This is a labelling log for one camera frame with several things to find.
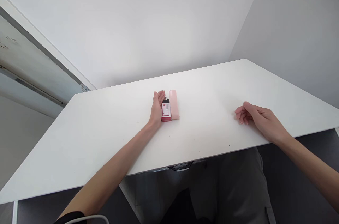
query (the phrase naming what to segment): white table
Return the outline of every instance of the white table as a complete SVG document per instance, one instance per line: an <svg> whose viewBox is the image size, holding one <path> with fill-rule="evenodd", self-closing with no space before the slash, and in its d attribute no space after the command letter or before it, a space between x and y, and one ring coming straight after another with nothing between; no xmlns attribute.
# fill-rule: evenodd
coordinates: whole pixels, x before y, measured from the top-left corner
<svg viewBox="0 0 339 224"><path fill-rule="evenodd" d="M339 110L243 59L74 95L0 192L0 204L84 185L148 121L153 91L177 91L165 122L129 174L267 144L234 110L273 110L301 136L339 126Z"/></svg>

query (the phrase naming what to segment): leg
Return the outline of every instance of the leg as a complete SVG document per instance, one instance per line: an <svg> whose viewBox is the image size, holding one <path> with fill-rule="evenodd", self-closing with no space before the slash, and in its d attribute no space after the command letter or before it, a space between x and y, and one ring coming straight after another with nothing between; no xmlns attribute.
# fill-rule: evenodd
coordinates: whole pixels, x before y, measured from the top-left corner
<svg viewBox="0 0 339 224"><path fill-rule="evenodd" d="M226 154L221 160L216 223L275 224L256 147Z"/></svg>

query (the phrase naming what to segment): right hand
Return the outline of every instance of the right hand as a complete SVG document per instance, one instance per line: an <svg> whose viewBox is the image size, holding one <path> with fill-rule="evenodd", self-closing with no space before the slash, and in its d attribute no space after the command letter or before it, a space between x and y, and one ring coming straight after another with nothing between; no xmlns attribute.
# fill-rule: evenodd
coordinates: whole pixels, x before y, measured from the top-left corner
<svg viewBox="0 0 339 224"><path fill-rule="evenodd" d="M247 125L248 120L253 120L264 137L274 144L279 144L292 138L270 109L244 102L244 105L238 107L235 113L241 124L245 123Z"/></svg>

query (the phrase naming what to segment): pink stapler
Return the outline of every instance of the pink stapler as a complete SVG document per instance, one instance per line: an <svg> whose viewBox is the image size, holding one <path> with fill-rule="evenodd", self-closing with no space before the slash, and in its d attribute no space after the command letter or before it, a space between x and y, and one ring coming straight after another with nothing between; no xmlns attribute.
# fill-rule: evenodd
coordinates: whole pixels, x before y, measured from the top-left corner
<svg viewBox="0 0 339 224"><path fill-rule="evenodd" d="M178 100L177 100L177 91L176 90L170 90L169 101L171 103L171 118L172 118L172 120L178 120L179 119L179 110L178 110Z"/></svg>

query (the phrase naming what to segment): left hand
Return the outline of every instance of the left hand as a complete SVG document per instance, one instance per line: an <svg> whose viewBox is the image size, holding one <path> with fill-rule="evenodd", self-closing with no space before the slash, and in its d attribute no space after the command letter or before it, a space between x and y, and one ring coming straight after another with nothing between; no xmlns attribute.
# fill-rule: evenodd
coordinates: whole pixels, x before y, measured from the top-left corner
<svg viewBox="0 0 339 224"><path fill-rule="evenodd" d="M162 117L162 111L161 111L161 105L162 101L165 98L165 91L161 90L160 92L154 92L153 95L153 105L151 108L151 116L149 118L148 123L152 126L156 126L157 128L161 125L161 117Z"/></svg>

